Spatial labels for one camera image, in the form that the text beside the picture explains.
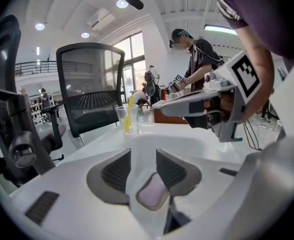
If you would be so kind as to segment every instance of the round ceiling light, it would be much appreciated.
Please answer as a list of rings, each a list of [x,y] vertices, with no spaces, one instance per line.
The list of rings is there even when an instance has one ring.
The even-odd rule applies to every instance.
[[[35,26],[36,30],[44,30],[45,29],[45,25],[43,23],[37,23]]]
[[[128,3],[124,0],[119,0],[117,1],[117,7],[123,9],[126,8],[128,6]]]
[[[89,35],[89,33],[87,33],[87,32],[83,32],[82,34],[81,34],[81,37],[82,38],[88,38],[90,35]]]

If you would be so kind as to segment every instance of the black strip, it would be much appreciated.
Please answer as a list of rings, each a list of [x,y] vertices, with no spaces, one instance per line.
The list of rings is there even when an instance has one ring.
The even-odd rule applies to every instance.
[[[231,170],[231,169],[227,169],[224,167],[220,168],[219,172],[222,174],[227,174],[227,175],[233,176],[233,177],[235,177],[238,173],[238,171],[236,171],[236,170]]]
[[[59,194],[45,191],[29,208],[26,212],[26,216],[34,223],[41,225],[42,221],[58,199]]]

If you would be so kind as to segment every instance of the chair armrest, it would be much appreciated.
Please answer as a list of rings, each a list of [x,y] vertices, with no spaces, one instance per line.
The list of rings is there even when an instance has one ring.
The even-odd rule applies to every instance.
[[[49,113],[51,115],[53,134],[56,139],[56,147],[54,150],[58,150],[62,147],[62,139],[61,139],[61,135],[58,128],[57,114],[56,114],[58,107],[59,105],[55,105],[55,106],[44,107],[43,109],[41,109],[42,114]]]

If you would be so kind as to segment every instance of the purple shirt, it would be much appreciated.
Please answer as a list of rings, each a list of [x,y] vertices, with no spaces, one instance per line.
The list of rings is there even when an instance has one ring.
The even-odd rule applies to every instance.
[[[290,0],[223,0],[241,19],[223,15],[232,29],[247,25],[257,34],[263,45],[282,56],[287,69],[294,63],[294,20],[290,14]]]

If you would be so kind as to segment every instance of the floor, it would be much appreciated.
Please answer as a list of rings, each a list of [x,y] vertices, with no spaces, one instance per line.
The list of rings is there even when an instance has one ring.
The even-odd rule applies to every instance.
[[[154,117],[153,117],[153,110],[150,108],[144,107],[141,111],[139,111],[139,121],[143,123],[154,123]],[[255,114],[252,116],[249,120],[250,125],[252,127],[253,132],[255,133],[259,148],[264,149],[268,144],[274,142],[277,133],[274,131],[277,125],[277,120],[272,118],[271,122],[267,122],[265,120],[262,120],[259,118],[259,115]],[[255,147],[258,148],[257,141],[254,137],[254,134],[252,133],[251,127],[247,123],[247,128],[250,131],[250,135],[255,143]],[[82,134],[82,139],[85,144],[97,139],[104,133],[110,131],[111,129],[114,129],[116,127],[116,124],[111,124],[105,127],[102,127],[100,129],[96,129],[87,133]],[[245,159],[245,157],[253,152],[257,152],[256,150],[253,150],[249,144],[248,140],[246,138],[244,125],[240,124],[236,131],[236,137],[242,138],[242,141],[239,142],[232,142],[231,144],[234,146],[237,154],[241,157],[241,161]],[[251,146],[254,147],[252,144],[252,140],[250,136],[248,135],[248,139],[251,143]],[[79,139],[74,139],[71,136],[70,128],[67,125],[67,132],[62,136],[63,141],[63,147],[57,151],[54,151],[51,153],[52,159],[57,159],[61,157],[61,154],[64,154],[65,157],[71,155],[73,152],[75,152],[77,149],[81,148],[82,144]]]

